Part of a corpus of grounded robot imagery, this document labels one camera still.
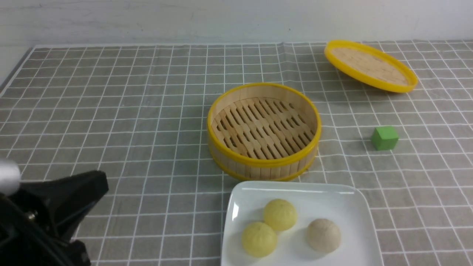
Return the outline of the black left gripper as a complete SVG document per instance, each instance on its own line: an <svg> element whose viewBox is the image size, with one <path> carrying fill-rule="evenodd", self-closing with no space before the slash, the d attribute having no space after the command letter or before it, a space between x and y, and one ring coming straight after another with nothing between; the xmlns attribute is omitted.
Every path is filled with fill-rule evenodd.
<svg viewBox="0 0 473 266"><path fill-rule="evenodd" d="M90 266L86 246L72 237L108 193L103 171L51 181L1 178L2 266Z"/></svg>

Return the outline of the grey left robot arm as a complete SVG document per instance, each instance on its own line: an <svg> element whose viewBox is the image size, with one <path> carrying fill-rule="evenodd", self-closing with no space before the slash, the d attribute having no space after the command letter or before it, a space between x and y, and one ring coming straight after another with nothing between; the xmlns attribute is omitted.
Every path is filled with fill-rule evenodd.
<svg viewBox="0 0 473 266"><path fill-rule="evenodd" d="M105 172L93 170L52 181L24 183L17 163L1 159L2 266L89 266L74 232L109 191Z"/></svg>

